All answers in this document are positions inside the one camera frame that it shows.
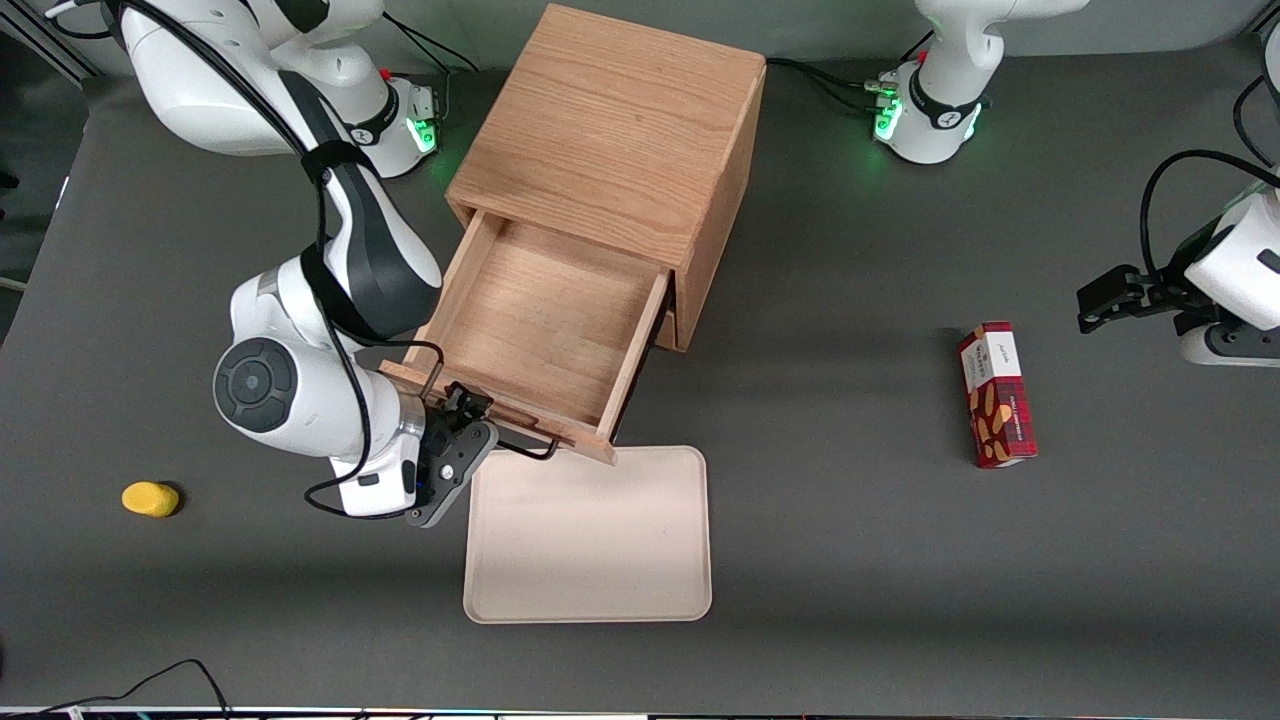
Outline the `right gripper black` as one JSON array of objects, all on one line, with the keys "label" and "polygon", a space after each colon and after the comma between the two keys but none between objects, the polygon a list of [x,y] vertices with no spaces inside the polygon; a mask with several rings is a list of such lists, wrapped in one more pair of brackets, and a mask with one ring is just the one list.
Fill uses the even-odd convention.
[{"label": "right gripper black", "polygon": [[454,434],[442,454],[431,454],[425,446],[420,452],[415,468],[413,503],[404,512],[410,527],[435,527],[497,447],[499,430],[494,423],[485,420],[493,404],[492,397],[475,395],[461,383],[451,383],[445,388],[445,414],[465,416],[466,427]]}]

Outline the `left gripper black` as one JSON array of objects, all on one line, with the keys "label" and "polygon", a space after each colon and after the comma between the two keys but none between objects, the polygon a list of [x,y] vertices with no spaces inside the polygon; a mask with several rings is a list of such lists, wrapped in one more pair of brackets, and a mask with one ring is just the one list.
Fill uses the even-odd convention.
[{"label": "left gripper black", "polygon": [[1180,286],[1169,284],[1158,277],[1144,277],[1137,266],[1128,264],[1114,266],[1080,287],[1076,307],[1076,325],[1082,334],[1116,319],[1134,316],[1138,310],[1140,316],[1179,313],[1175,315],[1179,337],[1222,319],[1220,307],[1197,307],[1194,296]]}]

